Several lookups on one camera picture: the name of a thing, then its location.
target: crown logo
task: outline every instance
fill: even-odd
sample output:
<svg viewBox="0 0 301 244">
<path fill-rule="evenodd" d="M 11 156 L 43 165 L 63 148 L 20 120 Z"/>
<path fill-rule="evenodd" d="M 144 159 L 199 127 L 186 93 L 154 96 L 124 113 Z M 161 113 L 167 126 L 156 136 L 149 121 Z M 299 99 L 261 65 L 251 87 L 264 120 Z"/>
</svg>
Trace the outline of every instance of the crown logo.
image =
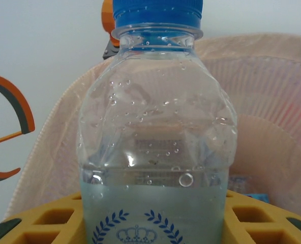
<svg viewBox="0 0 301 244">
<path fill-rule="evenodd" d="M 157 239 L 157 233 L 136 225 L 135 227 L 119 230 L 116 237 L 125 244 L 145 244 L 154 243 Z"/>
</svg>

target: square hole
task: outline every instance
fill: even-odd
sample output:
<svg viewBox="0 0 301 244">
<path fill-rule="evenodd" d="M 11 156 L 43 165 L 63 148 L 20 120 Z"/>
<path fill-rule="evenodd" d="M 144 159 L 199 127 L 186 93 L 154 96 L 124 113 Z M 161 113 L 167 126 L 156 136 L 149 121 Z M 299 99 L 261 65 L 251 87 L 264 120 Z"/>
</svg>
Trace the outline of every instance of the square hole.
<svg viewBox="0 0 301 244">
<path fill-rule="evenodd" d="M 73 200 L 81 200 L 81 195 L 74 197 Z"/>
<path fill-rule="evenodd" d="M 234 207 L 233 211 L 240 222 L 264 223 L 273 220 L 260 208 L 252 206 Z"/>
<path fill-rule="evenodd" d="M 12 244 L 52 244 L 59 232 L 28 232 L 22 234 Z"/>
<path fill-rule="evenodd" d="M 45 212 L 34 224 L 35 225 L 58 225 L 65 224 L 73 214 L 73 209 L 52 209 Z"/>
<path fill-rule="evenodd" d="M 248 233 L 256 244 L 300 244 L 282 230 L 252 230 Z"/>
</svg>

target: water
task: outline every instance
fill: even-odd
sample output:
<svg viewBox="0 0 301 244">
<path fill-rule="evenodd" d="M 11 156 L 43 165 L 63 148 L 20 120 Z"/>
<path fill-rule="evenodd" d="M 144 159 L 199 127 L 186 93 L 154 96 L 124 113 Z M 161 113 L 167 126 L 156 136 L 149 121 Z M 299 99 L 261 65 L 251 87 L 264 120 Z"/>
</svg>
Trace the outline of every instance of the water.
<svg viewBox="0 0 301 244">
<path fill-rule="evenodd" d="M 208 186 L 203 171 L 171 170 L 92 178 L 81 180 L 88 244 L 220 243 L 227 182 Z"/>
</svg>

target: clear plastic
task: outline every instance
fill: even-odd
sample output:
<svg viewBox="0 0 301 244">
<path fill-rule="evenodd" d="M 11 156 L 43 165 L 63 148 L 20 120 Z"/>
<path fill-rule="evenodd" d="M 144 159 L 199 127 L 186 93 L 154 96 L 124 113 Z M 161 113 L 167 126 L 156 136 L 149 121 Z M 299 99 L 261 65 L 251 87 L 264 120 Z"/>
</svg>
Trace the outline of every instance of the clear plastic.
<svg viewBox="0 0 301 244">
<path fill-rule="evenodd" d="M 77 152 L 88 243 L 220 243 L 237 119 L 194 41 L 181 28 L 121 31 L 87 92 Z"/>
</svg>

